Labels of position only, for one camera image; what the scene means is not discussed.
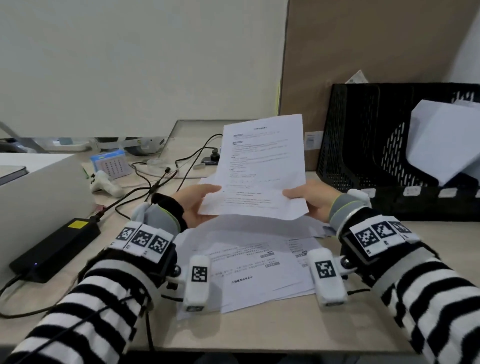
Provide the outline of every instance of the yellow label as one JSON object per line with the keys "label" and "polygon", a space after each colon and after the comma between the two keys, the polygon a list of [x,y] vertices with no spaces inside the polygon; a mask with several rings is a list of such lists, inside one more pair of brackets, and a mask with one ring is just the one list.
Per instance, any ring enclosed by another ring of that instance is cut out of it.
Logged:
{"label": "yellow label", "polygon": [[81,229],[86,224],[88,224],[88,221],[76,220],[76,221],[72,222],[68,227],[69,228],[74,228],[74,229]]}

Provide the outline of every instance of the blue and white box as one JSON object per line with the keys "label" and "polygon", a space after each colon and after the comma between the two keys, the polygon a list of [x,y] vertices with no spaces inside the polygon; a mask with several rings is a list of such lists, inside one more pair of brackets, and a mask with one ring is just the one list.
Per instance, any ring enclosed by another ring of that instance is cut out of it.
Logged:
{"label": "blue and white box", "polygon": [[91,156],[90,160],[93,163],[95,172],[102,170],[113,179],[126,176],[132,172],[132,168],[128,165],[125,152],[121,149],[96,154]]}

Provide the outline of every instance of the white box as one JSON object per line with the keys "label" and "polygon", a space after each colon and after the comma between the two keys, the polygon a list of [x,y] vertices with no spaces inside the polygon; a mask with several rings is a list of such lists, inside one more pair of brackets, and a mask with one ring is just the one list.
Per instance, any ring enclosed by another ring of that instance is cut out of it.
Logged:
{"label": "white box", "polygon": [[14,274],[8,264],[72,218],[95,209],[87,175],[75,155],[0,153],[0,165],[26,166],[28,174],[0,186],[0,285]]}

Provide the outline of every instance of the stack of papers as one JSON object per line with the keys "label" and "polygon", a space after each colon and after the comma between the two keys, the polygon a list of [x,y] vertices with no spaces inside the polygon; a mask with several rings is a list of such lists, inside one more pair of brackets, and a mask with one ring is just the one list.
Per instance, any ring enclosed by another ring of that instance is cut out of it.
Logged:
{"label": "stack of papers", "polygon": [[445,185],[459,172],[480,179],[480,109],[474,102],[422,100],[412,111],[407,160]]}
{"label": "stack of papers", "polygon": [[[188,265],[192,255],[210,257],[208,311],[226,313],[314,293],[306,255],[320,247],[312,236],[325,236],[327,226],[309,217],[285,222],[220,216],[186,230],[174,243],[181,266]],[[178,319],[190,315],[178,310]]]}
{"label": "stack of papers", "polygon": [[305,184],[301,115],[225,125],[212,183],[222,190],[204,199],[199,213],[294,220],[308,212],[303,198],[282,190]]}

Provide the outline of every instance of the black and white striped shirt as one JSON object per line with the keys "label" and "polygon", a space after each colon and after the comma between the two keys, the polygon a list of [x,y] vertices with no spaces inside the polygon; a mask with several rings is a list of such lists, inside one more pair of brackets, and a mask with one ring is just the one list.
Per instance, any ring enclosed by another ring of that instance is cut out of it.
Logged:
{"label": "black and white striped shirt", "polygon": [[[121,269],[88,271],[15,348],[7,363],[17,363],[65,328],[134,294],[133,299],[92,316],[22,361],[116,363],[127,351],[145,311],[148,297],[142,292],[141,279]],[[439,259],[430,257],[404,272],[381,299],[414,350],[429,362],[480,363],[480,290]]]}

